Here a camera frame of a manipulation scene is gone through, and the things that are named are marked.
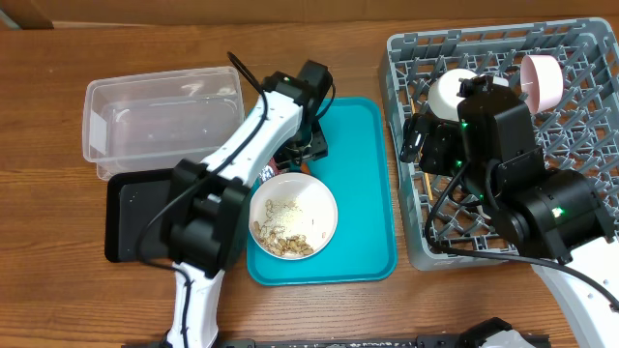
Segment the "wooden chopstick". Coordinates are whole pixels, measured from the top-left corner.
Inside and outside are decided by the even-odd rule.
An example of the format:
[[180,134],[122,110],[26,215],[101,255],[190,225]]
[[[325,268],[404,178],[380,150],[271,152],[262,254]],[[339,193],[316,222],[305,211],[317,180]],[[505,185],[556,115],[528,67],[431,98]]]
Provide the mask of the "wooden chopstick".
[[[411,101],[411,110],[412,110],[412,113],[414,114],[416,112],[415,102],[413,101],[412,98],[410,101]],[[433,200],[433,193],[432,193],[432,189],[430,185],[430,177],[428,176],[426,172],[423,172],[423,183],[425,186],[425,193],[427,195],[428,202],[431,203],[431,201]]]

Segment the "white bowl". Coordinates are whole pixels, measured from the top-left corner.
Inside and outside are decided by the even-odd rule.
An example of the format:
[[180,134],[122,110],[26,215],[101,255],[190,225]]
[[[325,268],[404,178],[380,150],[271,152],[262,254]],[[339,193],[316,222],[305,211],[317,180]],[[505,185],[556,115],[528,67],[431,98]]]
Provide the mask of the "white bowl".
[[459,123],[457,105],[463,101],[463,97],[459,95],[461,81],[482,76],[485,74],[475,74],[467,69],[447,71],[429,88],[427,102],[430,111],[445,123]]

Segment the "pink bowl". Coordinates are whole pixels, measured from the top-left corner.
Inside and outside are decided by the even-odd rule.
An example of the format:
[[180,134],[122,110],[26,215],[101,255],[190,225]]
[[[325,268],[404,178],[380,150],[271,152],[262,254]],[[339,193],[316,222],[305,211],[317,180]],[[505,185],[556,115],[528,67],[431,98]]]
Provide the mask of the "pink bowl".
[[554,108],[562,99],[563,75],[550,55],[526,55],[520,65],[520,88],[532,114]]

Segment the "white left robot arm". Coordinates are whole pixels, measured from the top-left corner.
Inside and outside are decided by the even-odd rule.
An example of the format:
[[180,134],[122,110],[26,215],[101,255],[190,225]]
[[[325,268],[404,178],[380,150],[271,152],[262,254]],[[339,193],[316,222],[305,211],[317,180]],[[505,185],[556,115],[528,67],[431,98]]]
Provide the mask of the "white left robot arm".
[[327,156],[319,125],[335,97],[328,68],[308,60],[291,76],[274,72],[257,81],[239,72],[258,100],[242,126],[200,162],[172,170],[161,236],[176,273],[174,319],[165,347],[210,347],[218,336],[223,275],[247,239],[251,188],[270,160],[280,168]]

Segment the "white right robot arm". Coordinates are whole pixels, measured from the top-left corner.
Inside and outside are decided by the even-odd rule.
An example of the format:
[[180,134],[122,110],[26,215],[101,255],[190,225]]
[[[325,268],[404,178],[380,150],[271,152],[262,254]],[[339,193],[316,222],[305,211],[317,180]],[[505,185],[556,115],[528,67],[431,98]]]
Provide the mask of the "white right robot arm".
[[[429,210],[424,236],[448,254],[529,264],[550,290],[582,347],[618,344],[618,239],[595,186],[572,169],[548,168],[531,113],[488,75],[462,80],[457,119],[415,113],[402,126],[402,162],[419,163],[449,184]],[[474,196],[515,254],[467,250],[433,237],[444,201]]]

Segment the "orange carrot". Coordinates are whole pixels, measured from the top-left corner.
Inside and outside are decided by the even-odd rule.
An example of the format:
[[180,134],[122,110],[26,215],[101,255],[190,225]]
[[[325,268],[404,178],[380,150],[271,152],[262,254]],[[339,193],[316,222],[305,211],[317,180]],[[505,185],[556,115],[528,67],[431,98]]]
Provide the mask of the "orange carrot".
[[309,166],[308,166],[306,163],[302,163],[302,164],[301,164],[301,171],[302,171],[303,173],[305,173],[305,174],[308,174],[308,175],[310,175],[310,174],[311,174],[310,169],[309,169]]

